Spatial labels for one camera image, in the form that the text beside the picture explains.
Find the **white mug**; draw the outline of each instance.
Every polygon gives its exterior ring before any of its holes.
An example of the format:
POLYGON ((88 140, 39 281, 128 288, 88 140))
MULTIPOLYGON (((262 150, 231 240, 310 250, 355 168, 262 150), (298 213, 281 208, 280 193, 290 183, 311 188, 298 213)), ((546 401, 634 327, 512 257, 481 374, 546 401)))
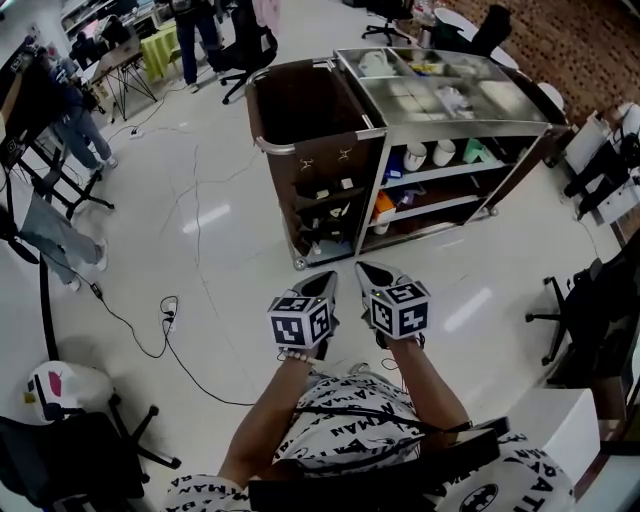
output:
POLYGON ((447 165, 456 154, 456 145, 449 139, 439 140, 433 152, 433 163, 439 167, 447 165))
POLYGON ((409 171, 417 171, 427 159, 427 147, 419 142, 407 144, 407 151, 404 154, 404 168, 409 171))

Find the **black and white printed shirt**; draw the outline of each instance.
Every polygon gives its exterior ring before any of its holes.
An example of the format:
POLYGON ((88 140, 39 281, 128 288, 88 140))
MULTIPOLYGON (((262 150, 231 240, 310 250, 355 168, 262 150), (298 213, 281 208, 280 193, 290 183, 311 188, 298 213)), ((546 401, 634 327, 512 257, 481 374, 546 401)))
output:
MULTIPOLYGON (((321 380, 305 393, 298 407, 348 407, 382 411, 417 420, 409 395, 371 374, 321 380)), ((423 434, 413 427, 380 417, 301 414, 274 457, 298 459, 310 468, 356 460, 363 453, 379 454, 398 443, 423 434)), ((499 439, 500 457, 479 470, 429 496, 435 508, 448 512, 560 512, 574 508, 569 478, 542 450, 529 446, 525 436, 509 433, 499 439)), ((406 462, 416 457, 410 450, 390 450, 393 455, 376 466, 406 462)), ((247 489, 210 475, 189 475, 171 482, 165 512, 250 512, 247 489)))

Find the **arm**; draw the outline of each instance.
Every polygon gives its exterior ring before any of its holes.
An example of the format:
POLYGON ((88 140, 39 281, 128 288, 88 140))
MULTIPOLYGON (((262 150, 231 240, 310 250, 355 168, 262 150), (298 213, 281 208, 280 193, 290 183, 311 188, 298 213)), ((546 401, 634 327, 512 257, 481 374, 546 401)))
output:
POLYGON ((385 338, 407 385, 420 421, 441 429, 469 421, 458 397, 442 380, 426 354, 414 340, 385 338))
POLYGON ((310 371, 307 363, 284 360, 234 434, 218 476, 244 488, 252 476, 271 465, 310 371))

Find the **desk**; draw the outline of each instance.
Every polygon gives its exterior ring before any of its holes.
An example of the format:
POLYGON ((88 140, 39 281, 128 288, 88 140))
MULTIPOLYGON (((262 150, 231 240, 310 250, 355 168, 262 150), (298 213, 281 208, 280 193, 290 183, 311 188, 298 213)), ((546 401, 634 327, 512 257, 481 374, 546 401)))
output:
POLYGON ((169 66, 171 52, 178 46, 178 33, 175 21, 168 21, 158 32, 140 41, 142 55, 147 66, 147 78, 154 80, 164 76, 169 66))
POLYGON ((132 38, 102 56, 90 81, 91 85, 94 85, 106 79, 115 104, 120 114, 122 114, 122 119, 125 121, 127 120, 126 93, 129 88, 144 94, 154 102, 158 101, 138 73, 138 60, 141 58, 142 50, 140 49, 140 41, 137 38, 132 38), (142 89, 130 84, 128 81, 129 77, 133 78, 142 89), (118 95, 116 95, 113 90, 111 78, 118 81, 118 95))

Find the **jeans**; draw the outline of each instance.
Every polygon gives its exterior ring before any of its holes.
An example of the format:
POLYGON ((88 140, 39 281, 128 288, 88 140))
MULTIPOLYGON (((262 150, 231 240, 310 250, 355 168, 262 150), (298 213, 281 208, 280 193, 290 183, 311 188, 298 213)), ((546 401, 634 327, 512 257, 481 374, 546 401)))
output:
POLYGON ((42 253, 63 284, 69 284, 75 277, 67 268, 72 266, 67 256, 90 265, 102 257, 102 250, 91 238, 76 231, 58 210, 36 194, 31 198, 20 237, 42 253))
POLYGON ((214 71, 218 71, 220 44, 218 42, 218 31, 213 20, 213 12, 204 10, 197 16, 189 19, 179 20, 177 23, 178 43, 182 51, 182 67, 184 69, 184 80, 187 85, 195 84, 198 80, 198 66, 196 64, 196 33, 195 27, 202 37, 203 48, 207 54, 207 61, 214 71))
POLYGON ((111 148, 100 135, 100 131, 87 109, 77 106, 68 108, 62 117, 53 124, 53 128, 69 147, 71 154, 87 169, 95 171, 100 167, 100 163, 87 147, 85 136, 94 143, 100 158, 103 160, 111 158, 111 148))

